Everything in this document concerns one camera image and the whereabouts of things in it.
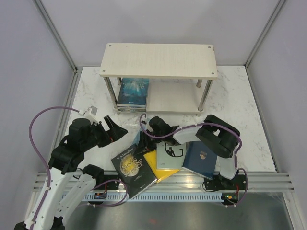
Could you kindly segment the grey Great Gatsby book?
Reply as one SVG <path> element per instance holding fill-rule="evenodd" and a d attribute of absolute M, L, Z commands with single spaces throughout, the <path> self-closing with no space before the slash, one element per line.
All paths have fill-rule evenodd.
<path fill-rule="evenodd" d="M 186 144 L 170 146 L 165 142 L 157 144 L 157 168 L 180 169 L 182 168 L 187 147 Z"/>

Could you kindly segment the black Moon and Sixpence book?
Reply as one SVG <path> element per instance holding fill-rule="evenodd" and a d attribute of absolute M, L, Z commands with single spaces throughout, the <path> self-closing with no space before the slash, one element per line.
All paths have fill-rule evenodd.
<path fill-rule="evenodd" d="M 137 145 L 133 144 L 111 159 L 114 168 L 127 187 L 127 193 L 130 199 L 157 181 L 145 157 L 135 153 L 136 148 Z"/>

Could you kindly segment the green fantasy cover book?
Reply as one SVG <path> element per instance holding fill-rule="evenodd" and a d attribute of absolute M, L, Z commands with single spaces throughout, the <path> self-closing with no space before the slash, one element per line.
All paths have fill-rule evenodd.
<path fill-rule="evenodd" d="M 129 108 L 119 108 L 118 112 L 120 113 L 145 113 L 146 110 L 145 109 L 138 110 L 138 109 L 129 109 Z"/>

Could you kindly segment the teal sea cover book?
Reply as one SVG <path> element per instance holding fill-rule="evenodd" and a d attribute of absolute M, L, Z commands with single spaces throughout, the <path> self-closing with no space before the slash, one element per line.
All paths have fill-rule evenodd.
<path fill-rule="evenodd" d="M 123 78 L 118 95 L 118 106 L 145 108 L 149 79 Z"/>

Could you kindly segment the purple Robinson Crusoe book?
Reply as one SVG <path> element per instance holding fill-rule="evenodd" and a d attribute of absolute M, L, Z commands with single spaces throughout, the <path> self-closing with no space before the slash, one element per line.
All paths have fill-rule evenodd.
<path fill-rule="evenodd" d="M 117 109 L 119 108 L 129 108 L 129 109 L 138 109 L 138 110 L 146 109 L 145 107 L 133 107 L 133 106 L 118 106 Z"/>

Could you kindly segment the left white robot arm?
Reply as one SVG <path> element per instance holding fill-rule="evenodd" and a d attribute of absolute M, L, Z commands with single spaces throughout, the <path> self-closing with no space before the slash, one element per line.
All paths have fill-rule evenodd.
<path fill-rule="evenodd" d="M 112 121 L 104 120 L 109 129 L 93 118 L 74 119 L 68 134 L 53 149 L 48 163 L 47 178 L 39 200 L 29 217 L 15 225 L 16 230 L 63 230 L 84 196 L 92 189 L 107 184 L 104 170 L 89 164 L 84 167 L 76 185 L 63 196 L 67 183 L 74 176 L 85 153 L 93 147 L 105 147 L 124 137 L 128 131 Z"/>

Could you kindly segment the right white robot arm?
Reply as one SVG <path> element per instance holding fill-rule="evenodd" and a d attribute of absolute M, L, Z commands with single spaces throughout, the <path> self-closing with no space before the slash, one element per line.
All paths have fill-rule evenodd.
<path fill-rule="evenodd" d="M 144 126 L 144 117 L 146 114 L 141 115 L 139 124 L 146 136 L 170 145 L 200 141 L 218 158 L 220 185 L 229 189 L 236 184 L 237 152 L 242 147 L 238 129 L 214 115 L 208 115 L 203 122 L 188 126 L 170 126 L 158 116 L 151 118 Z"/>

